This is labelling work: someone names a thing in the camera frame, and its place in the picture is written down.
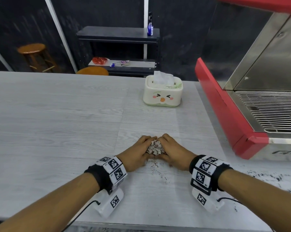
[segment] white wall strip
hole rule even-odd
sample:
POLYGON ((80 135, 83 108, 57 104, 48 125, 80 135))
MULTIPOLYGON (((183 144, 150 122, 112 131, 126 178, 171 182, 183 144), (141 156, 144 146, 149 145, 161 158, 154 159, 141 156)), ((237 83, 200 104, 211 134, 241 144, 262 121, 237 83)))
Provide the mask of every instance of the white wall strip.
MULTIPOLYGON (((148 14, 149 14, 149 0, 144 0, 144 16, 143 16, 143 27, 147 28, 148 27, 148 14)), ((148 45, 144 44, 143 45, 143 58, 146 59, 148 54, 148 45)))
POLYGON ((8 71, 13 72, 12 68, 9 66, 9 64, 6 62, 6 60, 3 58, 1 54, 0 54, 0 61, 2 62, 2 64, 4 64, 4 66, 6 67, 8 71))
POLYGON ((46 1, 46 3, 47 3, 47 7, 48 7, 48 9, 49 9, 49 11, 50 11, 50 14, 51 14, 51 16, 52 16, 52 19, 53 19, 53 21, 54 21, 54 24, 55 24, 55 26, 56 26, 56 29, 57 29, 57 31, 58 31, 58 33, 59 33, 59 35, 60 35, 60 38, 62 39, 62 42, 63 42, 64 48, 65 48, 65 50, 66 50, 66 52, 67 52, 68 58, 69 58, 69 60, 70 60, 70 63, 71 63, 71 65, 73 66, 74 71, 77 72, 78 70, 77 70, 76 63, 75 63, 74 58, 73 58, 73 55, 71 54, 70 49, 69 49, 69 47, 68 47, 68 44, 67 44, 66 38, 65 38, 65 36, 64 36, 64 33, 63 33, 63 30, 62 30, 62 27, 61 27, 60 22, 59 22, 59 20, 58 20, 58 18, 57 18, 57 15, 56 15, 56 13, 55 13, 55 11, 54 11, 54 8, 53 8, 53 5, 52 5, 52 2, 51 2, 51 0, 45 0, 45 1, 46 1))

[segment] person's right hand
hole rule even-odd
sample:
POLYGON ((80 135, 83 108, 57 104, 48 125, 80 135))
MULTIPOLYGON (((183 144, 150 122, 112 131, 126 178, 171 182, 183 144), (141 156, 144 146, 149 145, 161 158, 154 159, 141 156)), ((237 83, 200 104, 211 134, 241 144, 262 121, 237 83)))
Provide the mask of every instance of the person's right hand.
POLYGON ((182 147, 168 134, 164 134, 163 136, 157 138, 157 140, 159 140, 162 144, 166 155, 160 154, 155 156, 155 159, 165 160, 167 163, 175 166, 179 170, 189 171, 189 165, 197 155, 182 147))

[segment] blue bottle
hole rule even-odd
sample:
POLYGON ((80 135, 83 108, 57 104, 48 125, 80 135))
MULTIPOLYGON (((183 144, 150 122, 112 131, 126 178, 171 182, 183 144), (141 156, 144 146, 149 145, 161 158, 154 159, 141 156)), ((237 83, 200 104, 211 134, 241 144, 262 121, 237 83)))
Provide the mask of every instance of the blue bottle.
POLYGON ((148 15, 148 36, 153 36, 152 12, 148 15))

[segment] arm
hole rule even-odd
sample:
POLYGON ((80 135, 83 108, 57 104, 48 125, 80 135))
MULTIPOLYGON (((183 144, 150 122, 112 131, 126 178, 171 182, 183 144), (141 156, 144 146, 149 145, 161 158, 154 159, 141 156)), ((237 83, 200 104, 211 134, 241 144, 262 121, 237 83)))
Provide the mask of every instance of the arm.
MULTIPOLYGON (((151 141, 157 137, 142 136, 133 146, 117 155, 127 172, 143 166, 151 141)), ((73 216, 99 191, 90 173, 83 173, 47 194, 0 224, 0 232, 60 232, 73 216)))
MULTIPOLYGON (((180 170, 189 170, 197 156, 178 144, 168 134, 158 138, 166 155, 163 159, 180 170)), ((239 200, 277 232, 291 232, 291 194, 235 170, 224 171, 218 179, 221 189, 239 200)))

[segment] tissue box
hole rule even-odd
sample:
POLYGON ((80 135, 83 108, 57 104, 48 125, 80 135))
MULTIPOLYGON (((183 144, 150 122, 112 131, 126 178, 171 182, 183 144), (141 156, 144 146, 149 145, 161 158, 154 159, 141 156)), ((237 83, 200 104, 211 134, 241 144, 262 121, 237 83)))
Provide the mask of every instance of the tissue box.
POLYGON ((145 79, 143 101, 151 106, 176 107, 181 102, 183 84, 180 78, 174 77, 174 85, 153 83, 154 75, 145 79))

